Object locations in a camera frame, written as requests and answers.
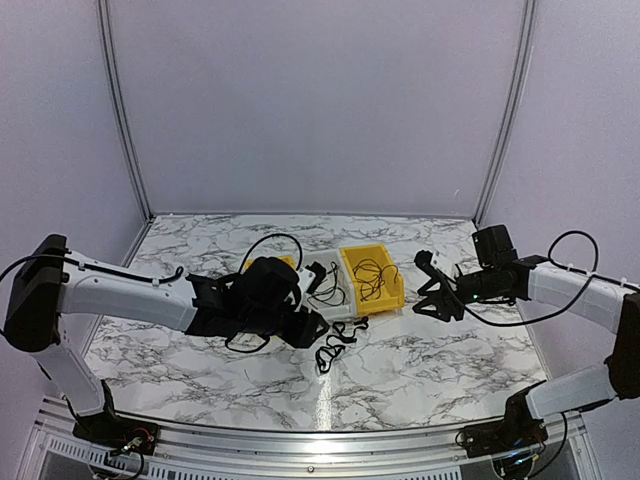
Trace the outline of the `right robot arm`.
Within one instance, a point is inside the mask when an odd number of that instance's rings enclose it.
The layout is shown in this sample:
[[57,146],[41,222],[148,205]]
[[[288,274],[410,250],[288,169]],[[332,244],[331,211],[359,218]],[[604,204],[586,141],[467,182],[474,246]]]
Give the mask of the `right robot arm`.
[[471,316],[498,327],[473,311],[475,304],[514,304],[518,301],[551,307],[551,312],[520,321],[533,326],[571,314],[614,335],[613,350],[601,363],[542,382],[512,395],[495,438],[515,448],[529,437],[534,422],[568,411],[593,409],[613,400],[639,396],[639,287],[598,271],[600,250],[593,236],[577,236],[592,245],[592,264],[581,269],[562,264],[550,253],[522,257],[504,225],[490,226],[472,235],[478,270],[461,274],[438,252],[420,250],[415,266],[428,278],[419,289],[415,313],[442,322]]

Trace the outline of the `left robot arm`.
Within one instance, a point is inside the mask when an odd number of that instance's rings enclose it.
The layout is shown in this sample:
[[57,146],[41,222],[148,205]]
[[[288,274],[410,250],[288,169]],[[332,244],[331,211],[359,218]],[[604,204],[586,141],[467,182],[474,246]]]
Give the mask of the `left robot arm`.
[[317,262],[296,270],[276,257],[219,278],[187,273],[145,276],[70,250],[51,234],[2,272],[11,276],[3,335],[29,354],[65,395],[72,412],[106,445],[125,438],[110,391],[71,345],[63,316],[90,314],[155,324],[187,336],[231,341],[240,334],[310,348],[329,325],[305,306],[326,276]]

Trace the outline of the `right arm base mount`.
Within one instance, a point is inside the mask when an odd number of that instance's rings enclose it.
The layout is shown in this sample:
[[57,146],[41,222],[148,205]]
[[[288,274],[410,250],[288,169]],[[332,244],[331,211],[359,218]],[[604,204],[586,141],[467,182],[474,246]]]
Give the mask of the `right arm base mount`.
[[506,453],[537,444],[548,439],[544,422],[535,419],[526,403],[526,394],[510,396],[500,420],[463,427],[456,435],[456,444],[469,458]]

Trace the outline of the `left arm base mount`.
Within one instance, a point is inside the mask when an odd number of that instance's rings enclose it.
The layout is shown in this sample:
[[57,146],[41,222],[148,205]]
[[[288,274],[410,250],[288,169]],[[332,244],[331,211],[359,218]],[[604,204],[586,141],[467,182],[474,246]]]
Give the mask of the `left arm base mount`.
[[70,402],[67,402],[75,420],[73,435],[121,453],[125,452],[126,445],[138,439],[140,444],[133,445],[131,450],[136,450],[143,455],[152,455],[156,448],[159,425],[118,415],[109,386],[104,380],[101,384],[105,400],[101,412],[82,416],[73,410]]

